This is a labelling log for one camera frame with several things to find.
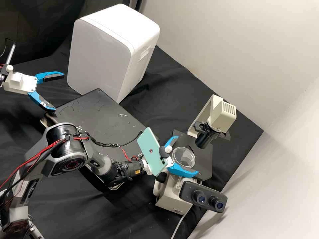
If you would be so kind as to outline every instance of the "mint green smartphone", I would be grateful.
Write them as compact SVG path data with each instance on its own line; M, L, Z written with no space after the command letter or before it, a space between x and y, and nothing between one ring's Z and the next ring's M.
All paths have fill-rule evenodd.
M168 161L167 159L161 159L159 152L160 145L150 128L146 128L138 137L137 144L153 175L157 176L164 168L166 168Z

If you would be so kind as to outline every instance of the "petri dish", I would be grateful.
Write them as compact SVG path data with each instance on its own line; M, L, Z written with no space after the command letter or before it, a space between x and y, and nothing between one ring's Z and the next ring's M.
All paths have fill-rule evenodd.
M172 159L187 168L192 168L196 162L194 153L186 147L175 148L172 152Z

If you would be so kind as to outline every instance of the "white wall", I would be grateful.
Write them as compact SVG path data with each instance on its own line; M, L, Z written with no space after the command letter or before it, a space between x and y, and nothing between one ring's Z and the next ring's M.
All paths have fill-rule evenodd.
M231 177L224 215L189 239L319 237L319 80L266 129Z
M316 0L143 0L158 46L265 129L319 75Z

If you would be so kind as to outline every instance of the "blue clamp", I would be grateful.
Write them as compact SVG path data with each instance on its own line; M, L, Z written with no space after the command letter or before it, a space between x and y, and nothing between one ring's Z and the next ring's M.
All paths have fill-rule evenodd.
M38 79L38 84L41 84L43 82L51 80L62 79L64 77L64 74L59 71L51 71L36 74L35 77ZM51 103L46 101L41 95L39 95L38 92L29 92L28 96L34 103L39 105L42 109L50 112L55 112L56 108Z
M38 84L51 80L59 80L64 77L64 74L59 71L43 72L36 74L35 77L38 79Z
M175 142L178 140L178 136L173 136L172 138L170 138L168 141L167 141L167 143L165 144L165 148L167 147L167 146L173 146L174 144L175 144Z
M38 92L36 91L31 93L28 92L28 96L34 103L39 105L42 109L46 111L55 112L56 108L52 104L50 104L48 101L46 101L41 95L39 95Z
M178 140L178 136L173 136L167 141L164 147L166 148L169 145L173 146L177 140ZM167 170L172 174L175 174L181 177L186 177L186 178L193 178L199 173L197 170L186 168L175 162L174 162L174 165L171 167L168 167Z
M174 163L174 165L167 168L167 170L171 174L175 174L175 175L178 175L181 177L186 177L186 178L193 178L199 173L197 170L193 170L193 169L189 169L189 168L180 166L177 163Z

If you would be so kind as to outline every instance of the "white storage box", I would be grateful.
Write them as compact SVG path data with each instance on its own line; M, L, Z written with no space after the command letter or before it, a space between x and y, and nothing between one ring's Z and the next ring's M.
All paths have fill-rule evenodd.
M100 88L119 103L140 82L160 27L118 4L75 21L67 82L85 94Z

